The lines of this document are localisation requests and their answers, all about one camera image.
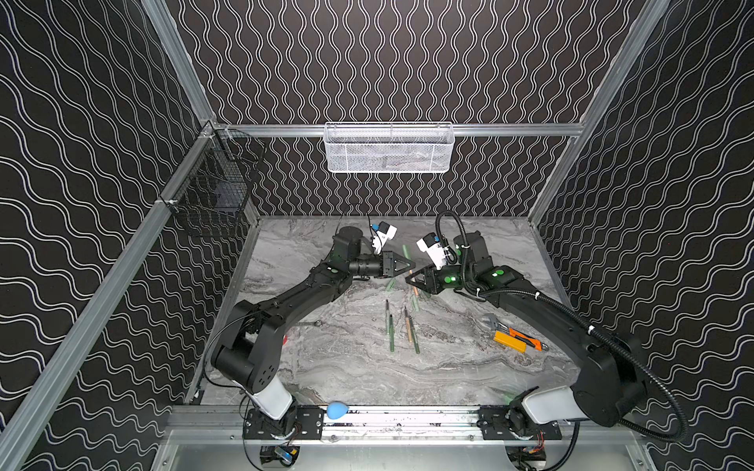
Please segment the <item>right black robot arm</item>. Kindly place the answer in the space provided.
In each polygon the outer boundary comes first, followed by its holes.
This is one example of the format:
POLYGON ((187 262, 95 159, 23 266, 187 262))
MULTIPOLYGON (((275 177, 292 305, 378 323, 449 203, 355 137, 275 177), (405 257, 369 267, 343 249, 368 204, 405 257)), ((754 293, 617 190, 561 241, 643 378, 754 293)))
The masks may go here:
POLYGON ((463 223, 450 210, 436 216, 434 231, 417 243, 432 262, 408 276, 408 284, 428 294, 450 290, 512 313, 559 347, 579 369, 569 386, 533 387, 516 396, 506 416, 512 433, 530 437, 544 424, 567 420, 606 428, 621 425, 665 443, 686 438, 688 417, 669 387, 651 371, 636 337, 606 331, 543 294, 516 269, 495 264, 481 233, 461 229, 454 239, 447 239, 442 232, 446 218, 463 223), (677 418, 675 430, 650 430, 626 417, 645 404, 653 390, 667 398, 677 418))

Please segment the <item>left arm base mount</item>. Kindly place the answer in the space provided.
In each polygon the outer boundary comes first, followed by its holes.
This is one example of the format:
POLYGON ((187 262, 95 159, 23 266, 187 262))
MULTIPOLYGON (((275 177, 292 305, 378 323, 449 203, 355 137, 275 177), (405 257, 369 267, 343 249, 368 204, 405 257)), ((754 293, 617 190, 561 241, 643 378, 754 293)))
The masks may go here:
POLYGON ((243 438, 253 441, 317 441, 322 437, 325 410, 315 405, 292 405, 281 419, 251 410, 243 424, 243 438))

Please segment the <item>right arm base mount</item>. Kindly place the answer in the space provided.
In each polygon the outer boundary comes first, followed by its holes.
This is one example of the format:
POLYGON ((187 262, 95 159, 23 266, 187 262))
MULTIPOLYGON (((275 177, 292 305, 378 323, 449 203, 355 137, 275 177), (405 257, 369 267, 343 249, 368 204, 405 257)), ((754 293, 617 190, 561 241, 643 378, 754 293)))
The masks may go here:
POLYGON ((521 408, 507 405, 481 406, 476 426, 485 441, 559 441, 563 437, 557 422, 536 424, 521 408))

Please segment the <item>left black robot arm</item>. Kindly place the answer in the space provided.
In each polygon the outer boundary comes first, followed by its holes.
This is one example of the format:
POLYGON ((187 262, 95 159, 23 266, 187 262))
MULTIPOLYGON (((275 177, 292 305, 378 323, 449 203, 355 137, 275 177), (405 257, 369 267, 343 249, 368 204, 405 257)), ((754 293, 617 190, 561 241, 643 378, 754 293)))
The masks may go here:
POLYGON ((284 337, 317 308, 338 299, 356 278, 391 279, 415 268, 394 251, 364 253, 363 232, 343 227, 333 235, 328 254, 299 284, 259 303, 238 302, 212 349, 210 364, 243 389, 256 409, 279 421, 294 398, 277 377, 284 337))

